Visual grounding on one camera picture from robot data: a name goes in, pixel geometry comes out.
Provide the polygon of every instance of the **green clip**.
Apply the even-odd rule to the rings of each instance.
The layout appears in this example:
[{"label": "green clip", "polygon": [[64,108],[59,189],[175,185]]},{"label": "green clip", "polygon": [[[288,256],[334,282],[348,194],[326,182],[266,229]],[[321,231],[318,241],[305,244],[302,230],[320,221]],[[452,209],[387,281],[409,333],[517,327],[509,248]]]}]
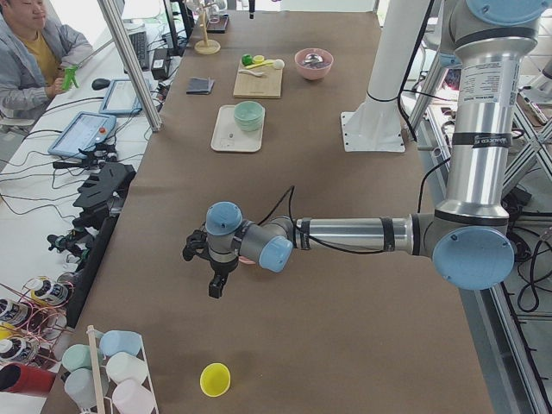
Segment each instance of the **green clip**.
[{"label": "green clip", "polygon": [[61,89],[64,91],[69,91],[71,85],[75,85],[78,88],[77,79],[75,78],[75,73],[77,72],[78,66],[70,66],[65,69],[65,77],[63,78],[63,85]]}]

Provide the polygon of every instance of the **metal ladle in bowl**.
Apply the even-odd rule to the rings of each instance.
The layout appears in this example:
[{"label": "metal ladle in bowl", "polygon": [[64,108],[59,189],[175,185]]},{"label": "metal ladle in bowl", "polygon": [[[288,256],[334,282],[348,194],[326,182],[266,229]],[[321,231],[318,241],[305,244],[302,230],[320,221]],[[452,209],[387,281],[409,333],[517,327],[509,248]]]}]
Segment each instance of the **metal ladle in bowl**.
[{"label": "metal ladle in bowl", "polygon": [[301,62],[301,65],[316,67],[323,62],[324,62],[324,59],[318,53],[309,53],[304,57],[303,61]]}]

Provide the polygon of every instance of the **blue cup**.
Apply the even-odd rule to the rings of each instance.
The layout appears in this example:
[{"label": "blue cup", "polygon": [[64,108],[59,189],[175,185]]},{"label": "blue cup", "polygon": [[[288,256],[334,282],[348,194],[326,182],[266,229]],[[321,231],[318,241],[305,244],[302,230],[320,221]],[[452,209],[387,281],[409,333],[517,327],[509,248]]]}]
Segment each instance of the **blue cup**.
[{"label": "blue cup", "polygon": [[141,335],[129,330],[110,330],[100,339],[100,351],[105,356],[126,352],[137,356],[141,349]]}]

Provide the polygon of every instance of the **white tray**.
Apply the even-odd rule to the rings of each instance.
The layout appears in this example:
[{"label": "white tray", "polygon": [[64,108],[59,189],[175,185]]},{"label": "white tray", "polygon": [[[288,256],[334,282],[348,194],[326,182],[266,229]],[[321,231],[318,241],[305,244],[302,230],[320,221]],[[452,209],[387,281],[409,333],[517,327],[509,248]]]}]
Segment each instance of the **white tray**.
[{"label": "white tray", "polygon": [[210,147],[215,151],[233,153],[255,153],[260,150],[262,143],[262,125],[256,131],[245,132],[234,122],[235,105],[223,105],[218,110],[213,138]]}]

